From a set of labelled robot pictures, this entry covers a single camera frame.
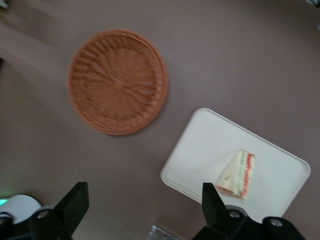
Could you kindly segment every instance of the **gray surface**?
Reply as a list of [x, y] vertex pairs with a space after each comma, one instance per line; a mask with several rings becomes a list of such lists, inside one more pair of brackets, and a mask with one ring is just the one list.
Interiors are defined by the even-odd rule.
[[[0, 195], [55, 204], [88, 181], [90, 209], [74, 239], [145, 239], [152, 224], [186, 238], [201, 205], [160, 171], [193, 112], [207, 107], [307, 161], [311, 176], [286, 214], [320, 235], [320, 12], [299, 1], [26, 0], [0, 12]], [[149, 39], [170, 88], [158, 118], [114, 137], [74, 112], [66, 90], [79, 45], [125, 28]]]

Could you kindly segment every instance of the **white object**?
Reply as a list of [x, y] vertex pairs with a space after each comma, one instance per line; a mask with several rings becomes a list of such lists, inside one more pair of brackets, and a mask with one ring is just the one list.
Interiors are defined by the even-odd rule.
[[247, 199], [255, 165], [255, 155], [239, 149], [215, 184], [217, 190], [227, 196]]
[[31, 196], [15, 195], [7, 199], [7, 202], [0, 205], [0, 213], [8, 213], [12, 216], [13, 224], [18, 224], [34, 214], [41, 204]]
[[207, 108], [198, 109], [162, 172], [162, 181], [201, 203], [203, 183], [215, 184], [238, 149], [255, 155], [247, 199], [219, 193], [225, 205], [243, 208], [258, 223], [281, 217], [310, 175], [302, 159]]

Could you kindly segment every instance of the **round wicker basket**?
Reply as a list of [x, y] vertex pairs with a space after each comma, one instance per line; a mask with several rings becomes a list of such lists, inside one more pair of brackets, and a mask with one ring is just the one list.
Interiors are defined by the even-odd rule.
[[105, 134], [128, 135], [158, 115], [168, 76], [159, 52], [144, 37], [128, 30], [104, 31], [75, 54], [68, 91], [88, 125]]

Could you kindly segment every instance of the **wicker basket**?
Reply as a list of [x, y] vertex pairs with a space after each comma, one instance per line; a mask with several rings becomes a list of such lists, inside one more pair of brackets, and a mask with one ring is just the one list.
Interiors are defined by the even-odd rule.
[[168, 92], [165, 64], [144, 37], [128, 30], [100, 32], [77, 51], [68, 76], [70, 100], [91, 127], [128, 135], [147, 126]]

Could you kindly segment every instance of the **white plastic tray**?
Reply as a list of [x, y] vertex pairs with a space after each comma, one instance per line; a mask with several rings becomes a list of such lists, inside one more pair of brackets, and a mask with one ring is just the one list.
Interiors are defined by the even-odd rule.
[[247, 200], [219, 194], [225, 205], [243, 208], [258, 223], [281, 217], [310, 175], [302, 159], [207, 108], [198, 109], [162, 172], [162, 181], [201, 203], [202, 184], [215, 184], [244, 149], [256, 156]]

